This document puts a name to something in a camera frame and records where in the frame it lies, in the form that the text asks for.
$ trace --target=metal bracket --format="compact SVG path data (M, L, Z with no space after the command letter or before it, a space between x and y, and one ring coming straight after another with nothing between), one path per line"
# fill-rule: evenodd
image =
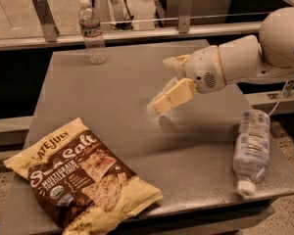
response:
M268 94L268 96L270 99L279 99L280 97L287 98L290 95L291 90L293 88L294 88L294 80L288 81L284 91L280 91L279 93L270 93L270 94Z
M48 0L31 0L39 18L46 42L56 42L59 29L53 20Z
M178 31L187 33L190 27L190 14L193 0L180 0L178 14Z

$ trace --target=bottle label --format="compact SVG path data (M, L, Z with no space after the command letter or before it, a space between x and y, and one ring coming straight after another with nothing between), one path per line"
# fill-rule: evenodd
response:
M100 23L80 23L83 37L97 37L102 34Z
M252 110L242 116L235 146L235 160L247 160L268 166L270 156L270 118Z

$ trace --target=brown label on bag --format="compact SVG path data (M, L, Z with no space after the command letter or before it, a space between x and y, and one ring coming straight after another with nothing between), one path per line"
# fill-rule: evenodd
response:
M57 142L65 138L63 133L47 140L34 159L46 156L47 149L57 149ZM62 228L93 205L111 212L122 187L135 175L90 130L52 153L46 164L28 171L39 204Z

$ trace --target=upright bottle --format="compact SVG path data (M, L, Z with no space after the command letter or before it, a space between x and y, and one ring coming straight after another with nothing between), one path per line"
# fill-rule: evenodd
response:
M259 110L243 113L233 157L237 192L253 196L265 177L270 158L270 117Z
M81 0L80 6L78 22L89 59L93 64L102 64L107 57L98 13L91 7L89 0Z

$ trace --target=white robotic hand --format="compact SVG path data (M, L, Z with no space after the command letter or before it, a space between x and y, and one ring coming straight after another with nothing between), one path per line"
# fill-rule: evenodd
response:
M147 106L150 115L162 114L191 100L195 91L210 93L227 84L270 84L294 80L294 8L279 9L263 21L259 33L191 55L164 60L172 79Z

